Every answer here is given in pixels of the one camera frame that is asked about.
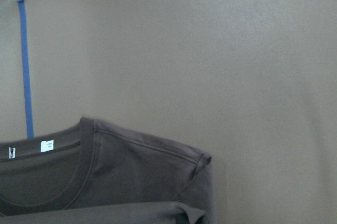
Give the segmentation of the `dark brown t-shirt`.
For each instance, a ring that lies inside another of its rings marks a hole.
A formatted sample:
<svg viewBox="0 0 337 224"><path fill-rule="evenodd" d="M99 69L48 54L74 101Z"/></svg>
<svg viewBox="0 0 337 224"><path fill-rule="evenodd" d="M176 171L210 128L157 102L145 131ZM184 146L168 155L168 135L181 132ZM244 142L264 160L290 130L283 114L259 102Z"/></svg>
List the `dark brown t-shirt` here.
<svg viewBox="0 0 337 224"><path fill-rule="evenodd" d="M216 223L212 158L88 118L3 142L1 223Z"/></svg>

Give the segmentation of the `brown paper table cover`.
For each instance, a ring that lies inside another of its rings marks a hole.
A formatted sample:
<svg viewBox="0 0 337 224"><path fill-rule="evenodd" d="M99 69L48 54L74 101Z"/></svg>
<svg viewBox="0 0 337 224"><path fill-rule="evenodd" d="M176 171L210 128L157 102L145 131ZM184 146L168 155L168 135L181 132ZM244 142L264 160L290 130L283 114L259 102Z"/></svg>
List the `brown paper table cover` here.
<svg viewBox="0 0 337 224"><path fill-rule="evenodd" d="M218 223L336 223L336 0L25 0L34 134L96 118L213 159ZM1 0L1 141L26 138Z"/></svg>

